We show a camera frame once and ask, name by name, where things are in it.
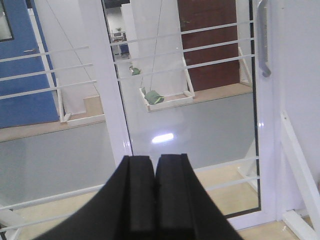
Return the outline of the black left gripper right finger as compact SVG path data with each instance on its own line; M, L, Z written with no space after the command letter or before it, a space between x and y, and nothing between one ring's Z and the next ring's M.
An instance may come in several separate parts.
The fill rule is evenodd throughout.
M157 237L160 240L240 240L196 176L188 155L158 160Z

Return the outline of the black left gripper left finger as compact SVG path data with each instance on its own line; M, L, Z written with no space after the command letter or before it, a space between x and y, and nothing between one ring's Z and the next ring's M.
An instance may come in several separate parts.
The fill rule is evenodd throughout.
M154 240L155 174L149 156L124 156L83 207L38 240Z

